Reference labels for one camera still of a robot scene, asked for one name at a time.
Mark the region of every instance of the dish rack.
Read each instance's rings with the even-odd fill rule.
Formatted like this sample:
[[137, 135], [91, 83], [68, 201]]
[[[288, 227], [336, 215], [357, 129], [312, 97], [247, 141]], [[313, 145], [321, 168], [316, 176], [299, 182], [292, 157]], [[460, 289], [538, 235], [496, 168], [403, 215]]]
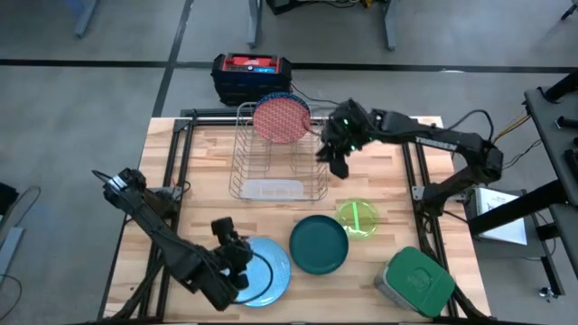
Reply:
[[[327, 195], [327, 165], [315, 160], [321, 148], [322, 117], [312, 117], [311, 132], [290, 144], [275, 144], [253, 127], [256, 103], [238, 107], [229, 192], [241, 200], [316, 201]], [[250, 116], [241, 112], [250, 111]]]

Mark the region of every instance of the butcher block tabletop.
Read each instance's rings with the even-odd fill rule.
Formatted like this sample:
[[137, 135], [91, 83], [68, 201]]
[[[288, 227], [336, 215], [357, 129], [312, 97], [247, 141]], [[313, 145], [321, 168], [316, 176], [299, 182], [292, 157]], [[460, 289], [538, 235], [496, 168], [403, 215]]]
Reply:
[[[436, 116], [418, 118], [424, 124], [440, 125], [442, 122]], [[173, 123], [173, 118], [153, 118], [149, 125], [139, 166], [148, 187], [162, 186]], [[212, 249], [218, 245], [218, 241], [211, 233], [210, 222], [232, 217], [240, 235], [271, 238], [288, 253], [289, 236], [298, 221], [311, 215], [333, 217], [342, 202], [356, 197], [374, 204], [378, 211], [378, 228], [369, 239], [351, 239], [346, 261], [331, 274], [307, 274], [292, 261], [291, 282], [284, 295], [277, 302], [262, 308], [231, 305], [225, 311], [215, 311], [202, 293], [191, 294], [171, 279], [164, 321], [271, 323], [424, 320], [416, 312], [398, 307], [373, 286], [373, 278], [379, 268], [399, 249], [419, 247], [401, 146], [373, 143], [365, 146], [362, 152], [355, 152], [348, 159], [350, 177], [340, 180], [329, 175], [329, 190], [322, 200], [247, 202], [234, 199], [228, 192], [234, 138], [234, 126], [194, 128], [187, 171], [191, 190], [183, 196], [178, 231], [180, 237]], [[175, 180], [181, 148], [175, 160]], [[454, 173], [449, 153], [424, 149], [432, 181], [443, 181]], [[417, 159], [412, 161], [414, 169], [419, 171]], [[463, 216], [461, 205], [448, 203], [445, 209]], [[440, 225], [452, 277], [474, 305], [489, 315], [468, 226], [446, 216], [440, 218]], [[120, 310], [143, 279], [150, 245], [150, 239], [135, 222], [126, 224], [107, 292], [105, 317]], [[151, 313], [156, 306], [157, 293], [154, 290]]]

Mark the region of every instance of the light blue plate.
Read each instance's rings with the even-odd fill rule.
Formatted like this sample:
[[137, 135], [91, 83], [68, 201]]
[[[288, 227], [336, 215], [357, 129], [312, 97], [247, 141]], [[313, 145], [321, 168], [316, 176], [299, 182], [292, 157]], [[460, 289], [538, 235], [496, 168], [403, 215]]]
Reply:
[[[263, 307], [279, 299], [291, 280], [291, 262], [289, 256], [279, 244], [268, 238], [250, 238], [248, 243], [251, 249], [264, 257], [273, 267], [273, 283], [271, 287], [259, 298], [245, 305], [250, 307]], [[247, 264], [247, 278], [249, 286], [238, 293], [237, 301], [250, 299], [261, 293], [269, 284], [271, 273], [269, 268], [260, 258], [253, 256]]]

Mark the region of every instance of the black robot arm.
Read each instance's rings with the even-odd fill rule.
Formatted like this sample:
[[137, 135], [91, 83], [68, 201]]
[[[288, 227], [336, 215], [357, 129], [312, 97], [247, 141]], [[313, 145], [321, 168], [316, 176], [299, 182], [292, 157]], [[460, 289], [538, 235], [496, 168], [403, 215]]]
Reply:
[[373, 109], [367, 113], [352, 99], [339, 104], [330, 114], [321, 136], [324, 146], [317, 153], [317, 159], [329, 163], [331, 173], [342, 179], [349, 176], [345, 157], [372, 141], [423, 144], [462, 155], [467, 167], [441, 183], [432, 183], [414, 193], [422, 212], [432, 217], [442, 215], [443, 205], [452, 195], [472, 185], [501, 178], [503, 153], [480, 135], [422, 125], [393, 111]]
[[[171, 231], [163, 219], [176, 213], [176, 201], [170, 192], [148, 190], [141, 172], [124, 169], [107, 180], [103, 188], [105, 198], [130, 215], [161, 249], [165, 268], [191, 293], [201, 290], [216, 310], [224, 311], [235, 301], [238, 290], [248, 287], [242, 273], [253, 253], [247, 241], [238, 236], [231, 218], [211, 223], [220, 246], [208, 250]], [[221, 272], [225, 269], [229, 270], [228, 275]]]

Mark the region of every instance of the gray floor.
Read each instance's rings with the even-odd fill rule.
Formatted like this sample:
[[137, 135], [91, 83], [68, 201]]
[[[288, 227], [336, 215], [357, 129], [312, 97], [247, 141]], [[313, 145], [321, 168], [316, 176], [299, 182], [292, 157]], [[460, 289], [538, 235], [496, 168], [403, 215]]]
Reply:
[[[1, 1], [0, 59], [166, 60], [184, 1], [103, 0], [82, 41], [72, 34], [77, 4]], [[263, 44], [255, 51], [296, 61], [572, 66], [578, 63], [578, 15], [557, 22], [569, 5], [565, 0], [405, 0], [395, 53], [383, 50], [375, 10], [312, 5], [274, 17], [265, 8]], [[196, 0], [179, 60], [247, 51], [246, 10], [246, 1]], [[178, 116], [183, 108], [222, 107], [209, 73], [176, 70], [163, 116]], [[90, 170], [137, 166], [162, 76], [163, 70], [154, 69], [0, 67], [0, 181], [18, 190], [42, 186], [9, 270], [22, 281], [23, 297], [6, 323], [61, 324], [96, 317], [122, 215], [103, 200]], [[561, 77], [294, 72], [297, 87], [312, 97], [353, 97], [365, 107], [439, 115], [446, 124], [484, 108], [497, 129], [520, 112], [525, 89]], [[461, 129], [488, 132], [479, 116]], [[508, 160], [535, 139], [536, 129], [528, 122], [500, 140], [499, 147]], [[532, 190], [554, 176], [540, 147], [495, 187]], [[540, 264], [480, 260], [492, 314], [501, 320], [574, 324], [578, 281], [561, 243], [555, 261], [567, 295], [547, 303], [536, 294], [546, 285]], [[0, 315], [14, 298], [15, 286], [6, 281]]]

